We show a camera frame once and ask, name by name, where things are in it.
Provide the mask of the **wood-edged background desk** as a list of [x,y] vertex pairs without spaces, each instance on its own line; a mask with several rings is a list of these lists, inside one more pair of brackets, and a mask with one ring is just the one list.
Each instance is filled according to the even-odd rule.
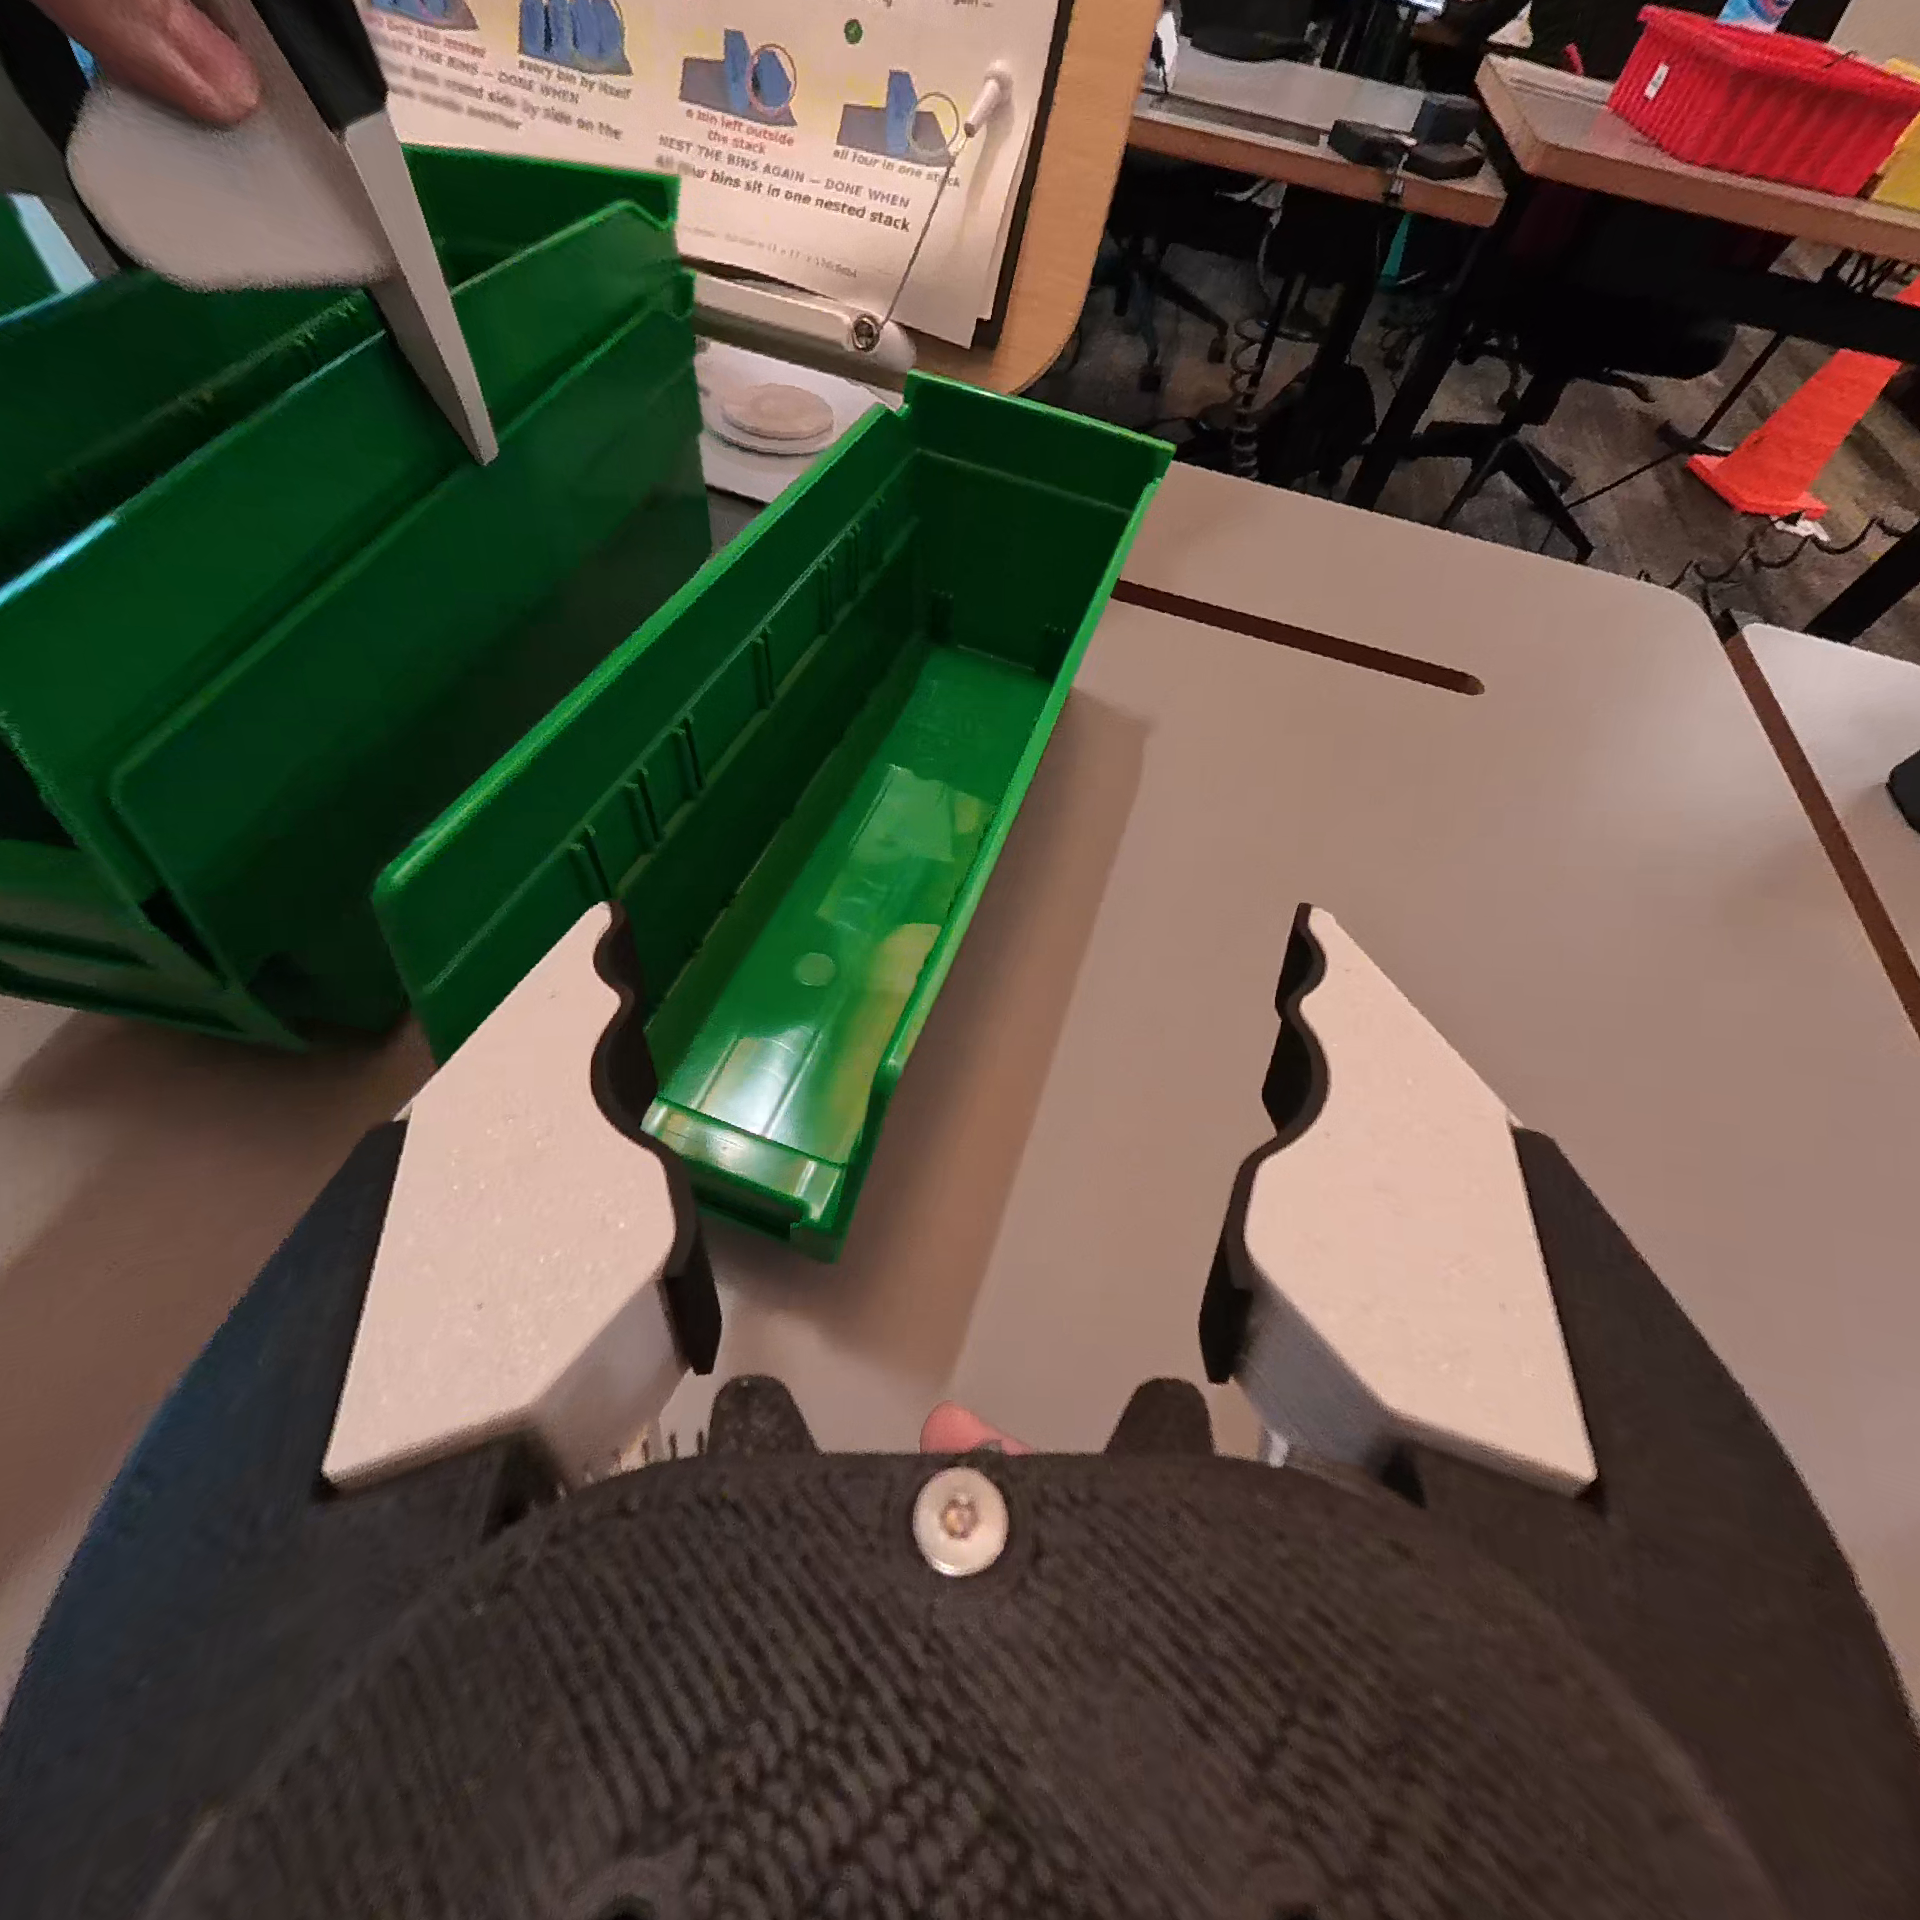
[[1383,169],[1332,149],[1340,120],[1409,132],[1421,108],[1421,87],[1308,62],[1213,59],[1177,38],[1172,82],[1139,87],[1126,147],[1456,230],[1493,230],[1503,213],[1503,184],[1493,167],[1465,180],[1401,175],[1392,184]]
[[1917,266],[1912,209],[1675,161],[1605,108],[1605,82],[1490,55],[1476,67],[1476,92],[1532,180]]

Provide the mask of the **person's left hand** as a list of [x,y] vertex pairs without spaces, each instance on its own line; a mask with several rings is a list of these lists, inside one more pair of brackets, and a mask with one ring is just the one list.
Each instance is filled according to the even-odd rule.
[[31,2],[117,85],[202,123],[236,126],[260,100],[247,53],[198,2]]

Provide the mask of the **red plastic basket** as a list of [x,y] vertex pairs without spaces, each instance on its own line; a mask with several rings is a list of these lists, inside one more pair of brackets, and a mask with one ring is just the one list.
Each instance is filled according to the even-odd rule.
[[1686,167],[1857,198],[1917,120],[1917,79],[1882,62],[1675,8],[1639,23],[1605,108]]

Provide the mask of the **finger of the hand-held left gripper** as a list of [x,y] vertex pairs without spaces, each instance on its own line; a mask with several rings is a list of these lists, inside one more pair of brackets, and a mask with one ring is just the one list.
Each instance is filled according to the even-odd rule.
[[375,59],[265,59],[258,108],[225,132],[104,82],[67,175],[108,239],[178,288],[370,292],[466,454],[500,454]]

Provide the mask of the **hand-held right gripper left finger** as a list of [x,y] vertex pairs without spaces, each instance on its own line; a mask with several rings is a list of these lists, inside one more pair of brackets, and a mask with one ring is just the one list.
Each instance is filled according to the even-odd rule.
[[718,1287],[692,1179],[643,1130],[654,1095],[633,927],[592,904],[401,1118],[332,1490],[503,1437],[579,1490],[713,1371]]

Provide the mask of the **orange traffic cone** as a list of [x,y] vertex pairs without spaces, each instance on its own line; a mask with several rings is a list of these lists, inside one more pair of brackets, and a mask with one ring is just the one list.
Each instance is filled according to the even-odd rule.
[[1689,475],[1739,517],[1822,519],[1811,492],[1845,438],[1862,423],[1905,362],[1838,348],[1732,454],[1690,454]]

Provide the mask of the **black office chair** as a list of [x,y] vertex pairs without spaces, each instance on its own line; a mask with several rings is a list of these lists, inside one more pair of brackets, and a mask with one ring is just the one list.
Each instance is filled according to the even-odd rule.
[[1464,360],[1497,357],[1509,367],[1513,383],[1494,418],[1438,421],[1409,445],[1414,460],[1465,463],[1438,525],[1453,530],[1490,484],[1504,481],[1546,531],[1564,539],[1572,558],[1587,564],[1598,544],[1564,492],[1572,475],[1532,445],[1532,432],[1552,421],[1573,384],[1649,397],[1653,379],[1690,383],[1717,371],[1735,344],[1738,324],[1667,299],[1581,292],[1546,279],[1509,283],[1459,348]]

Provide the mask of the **printed instruction sheet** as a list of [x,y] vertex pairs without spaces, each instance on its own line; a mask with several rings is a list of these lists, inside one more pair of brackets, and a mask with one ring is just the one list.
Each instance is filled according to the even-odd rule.
[[992,62],[893,324],[996,327],[1068,2],[363,2],[409,147],[678,180],[678,249],[883,312]]

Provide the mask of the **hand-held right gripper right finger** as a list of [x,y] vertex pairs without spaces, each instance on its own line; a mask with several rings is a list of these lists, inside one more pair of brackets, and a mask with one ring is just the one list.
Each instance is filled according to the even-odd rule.
[[1205,1374],[1249,1404],[1257,1460],[1377,1480],[1427,1445],[1587,1497],[1518,1123],[1323,904],[1287,927],[1261,1118],[1197,1307]]

